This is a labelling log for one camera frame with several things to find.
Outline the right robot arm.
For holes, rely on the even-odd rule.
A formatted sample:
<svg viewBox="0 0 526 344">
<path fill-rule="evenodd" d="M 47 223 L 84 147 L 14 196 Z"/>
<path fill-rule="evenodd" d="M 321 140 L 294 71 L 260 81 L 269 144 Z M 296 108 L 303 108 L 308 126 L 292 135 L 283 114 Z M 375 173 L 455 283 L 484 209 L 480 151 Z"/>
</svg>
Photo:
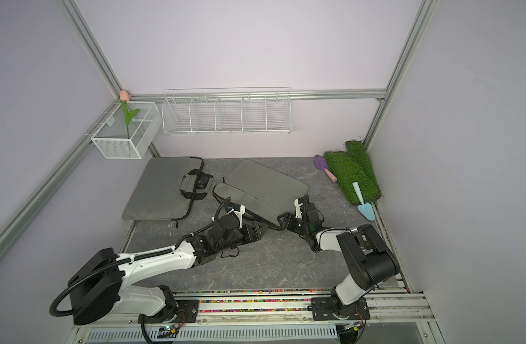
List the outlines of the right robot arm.
<svg viewBox="0 0 526 344">
<path fill-rule="evenodd" d="M 400 265 L 396 256 L 373 225 L 335 229 L 324 226 L 324 217 L 311 202 L 295 206 L 292 213 L 278 217 L 282 229 L 298 234 L 315 252 L 342 254 L 348 275 L 329 297 L 331 311 L 350 311 L 380 283 L 396 276 Z"/>
</svg>

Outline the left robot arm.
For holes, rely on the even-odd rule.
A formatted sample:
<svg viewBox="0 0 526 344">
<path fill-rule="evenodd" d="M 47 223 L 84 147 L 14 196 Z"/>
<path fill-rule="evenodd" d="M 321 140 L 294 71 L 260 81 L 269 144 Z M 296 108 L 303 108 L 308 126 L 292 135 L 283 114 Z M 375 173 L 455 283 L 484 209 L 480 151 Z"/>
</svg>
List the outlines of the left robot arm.
<svg viewBox="0 0 526 344">
<path fill-rule="evenodd" d="M 167 285 L 140 287 L 138 282 L 208 264 L 227 250 L 258 242 L 267 229 L 261 222 L 230 213 L 215 217 L 169 247 L 129 254 L 102 249 L 72 276 L 49 306 L 49 313 L 55 318 L 71 316 L 76 325 L 89 325 L 108 315 L 175 322 L 181 309 L 171 289 Z"/>
</svg>

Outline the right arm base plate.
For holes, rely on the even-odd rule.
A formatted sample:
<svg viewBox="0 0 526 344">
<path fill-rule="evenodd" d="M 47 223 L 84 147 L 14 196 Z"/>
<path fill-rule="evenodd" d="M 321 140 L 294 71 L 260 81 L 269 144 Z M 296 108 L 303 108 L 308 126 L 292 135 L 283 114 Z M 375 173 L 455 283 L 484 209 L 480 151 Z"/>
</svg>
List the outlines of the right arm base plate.
<svg viewBox="0 0 526 344">
<path fill-rule="evenodd" d="M 350 305 L 344 305 L 338 297 L 312 298 L 307 308 L 314 320 L 368 320 L 367 302 L 361 298 Z"/>
</svg>

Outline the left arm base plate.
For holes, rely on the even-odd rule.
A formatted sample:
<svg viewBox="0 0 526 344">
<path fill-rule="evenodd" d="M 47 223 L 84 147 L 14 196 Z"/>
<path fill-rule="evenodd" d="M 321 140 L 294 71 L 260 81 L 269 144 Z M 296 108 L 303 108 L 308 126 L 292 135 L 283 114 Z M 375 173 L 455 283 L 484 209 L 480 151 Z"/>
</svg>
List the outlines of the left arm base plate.
<svg viewBox="0 0 526 344">
<path fill-rule="evenodd" d="M 144 317 L 144 323 L 194 323 L 198 315 L 199 300 L 179 300 L 166 305 L 155 315 Z"/>
</svg>

